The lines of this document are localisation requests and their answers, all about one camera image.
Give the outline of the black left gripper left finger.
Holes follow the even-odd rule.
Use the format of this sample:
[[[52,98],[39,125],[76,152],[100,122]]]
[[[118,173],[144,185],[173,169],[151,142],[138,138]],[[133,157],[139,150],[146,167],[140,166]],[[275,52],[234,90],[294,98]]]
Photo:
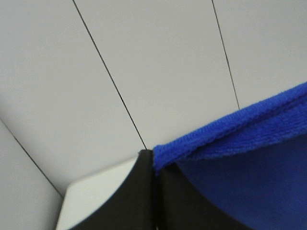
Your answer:
[[[154,230],[152,150],[143,149],[113,195],[72,230]]]

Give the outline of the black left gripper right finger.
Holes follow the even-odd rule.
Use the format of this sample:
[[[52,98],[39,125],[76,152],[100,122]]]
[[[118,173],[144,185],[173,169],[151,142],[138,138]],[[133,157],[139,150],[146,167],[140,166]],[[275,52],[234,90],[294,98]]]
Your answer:
[[[160,230],[233,230],[234,221],[204,198],[172,164],[160,171]]]

